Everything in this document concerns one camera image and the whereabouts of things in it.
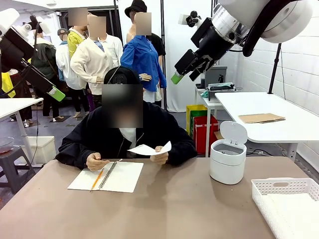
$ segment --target black cap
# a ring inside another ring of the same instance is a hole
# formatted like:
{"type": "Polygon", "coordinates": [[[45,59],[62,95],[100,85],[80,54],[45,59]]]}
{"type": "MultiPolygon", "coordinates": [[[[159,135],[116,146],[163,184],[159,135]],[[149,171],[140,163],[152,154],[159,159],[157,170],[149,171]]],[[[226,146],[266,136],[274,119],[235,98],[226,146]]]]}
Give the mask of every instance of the black cap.
{"type": "Polygon", "coordinates": [[[126,16],[130,17],[131,10],[135,12],[147,12],[148,7],[145,5],[143,0],[133,0],[132,5],[125,9],[126,16]]]}
{"type": "Polygon", "coordinates": [[[104,84],[138,85],[141,84],[141,81],[136,71],[124,66],[119,66],[111,69],[106,74],[104,84]]]}

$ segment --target blue shirt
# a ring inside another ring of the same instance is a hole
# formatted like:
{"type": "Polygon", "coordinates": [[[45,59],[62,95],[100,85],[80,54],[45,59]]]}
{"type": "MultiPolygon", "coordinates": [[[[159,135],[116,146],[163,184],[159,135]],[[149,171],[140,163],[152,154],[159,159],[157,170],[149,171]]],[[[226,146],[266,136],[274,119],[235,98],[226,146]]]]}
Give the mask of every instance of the blue shirt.
{"type": "Polygon", "coordinates": [[[148,91],[156,92],[157,84],[166,88],[166,78],[160,68],[159,55],[153,45],[145,36],[135,36],[124,46],[121,65],[152,76],[151,81],[142,81],[143,87],[148,91]]]}
{"type": "Polygon", "coordinates": [[[103,52],[105,52],[101,42],[99,42],[99,41],[94,41],[94,43],[95,43],[103,52]]]}

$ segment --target white brick wall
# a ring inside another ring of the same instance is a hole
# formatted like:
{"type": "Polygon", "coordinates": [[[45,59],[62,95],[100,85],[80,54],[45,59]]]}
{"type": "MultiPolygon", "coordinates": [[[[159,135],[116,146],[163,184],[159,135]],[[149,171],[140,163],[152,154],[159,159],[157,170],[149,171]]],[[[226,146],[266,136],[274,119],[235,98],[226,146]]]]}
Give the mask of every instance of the white brick wall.
{"type": "MultiPolygon", "coordinates": [[[[283,73],[286,99],[319,115],[319,1],[313,0],[313,5],[314,14],[306,29],[282,44],[283,73]]],[[[226,80],[247,92],[268,91],[276,51],[277,44],[260,39],[251,57],[228,52],[220,60],[220,65],[228,67],[226,80]]],[[[280,59],[273,93],[284,97],[283,88],[280,59]]],[[[314,130],[319,134],[319,125],[314,125],[314,130]]],[[[300,143],[298,153],[319,171],[319,142],[300,143]]]]}

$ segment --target hand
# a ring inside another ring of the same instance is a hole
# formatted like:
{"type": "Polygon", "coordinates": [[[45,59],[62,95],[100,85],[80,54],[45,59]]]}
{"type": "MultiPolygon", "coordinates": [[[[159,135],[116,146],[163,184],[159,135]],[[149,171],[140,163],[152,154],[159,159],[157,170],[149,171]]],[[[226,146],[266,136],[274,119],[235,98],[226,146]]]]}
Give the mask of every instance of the hand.
{"type": "Polygon", "coordinates": [[[88,166],[88,169],[90,169],[93,172],[102,169],[109,162],[109,160],[101,160],[100,153],[91,153],[86,159],[86,165],[88,166]]]}
{"type": "MultiPolygon", "coordinates": [[[[155,151],[156,152],[160,152],[162,148],[163,148],[163,146],[157,146],[155,148],[155,151]]],[[[159,165],[164,165],[168,161],[168,152],[162,153],[162,154],[159,154],[159,155],[152,155],[150,157],[150,160],[152,162],[154,162],[154,163],[159,164],[159,165]]]]}
{"type": "Polygon", "coordinates": [[[140,77],[141,77],[142,81],[150,81],[152,79],[152,76],[150,76],[146,73],[140,74],[140,77]]]}
{"type": "Polygon", "coordinates": [[[98,76],[98,77],[96,78],[96,83],[97,83],[97,84],[104,84],[104,78],[98,76]]]}

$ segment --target pencil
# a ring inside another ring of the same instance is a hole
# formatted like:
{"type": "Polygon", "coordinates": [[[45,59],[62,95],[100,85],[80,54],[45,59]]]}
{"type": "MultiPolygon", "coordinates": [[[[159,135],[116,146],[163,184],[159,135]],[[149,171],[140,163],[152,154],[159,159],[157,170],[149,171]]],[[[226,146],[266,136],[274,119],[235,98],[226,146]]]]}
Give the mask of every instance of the pencil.
{"type": "Polygon", "coordinates": [[[93,184],[93,186],[92,186],[92,188],[91,188],[91,191],[94,189],[96,183],[99,181],[100,177],[102,176],[103,171],[104,171],[104,168],[101,170],[99,176],[98,176],[97,179],[95,180],[95,182],[94,182],[94,184],[93,184]]]}

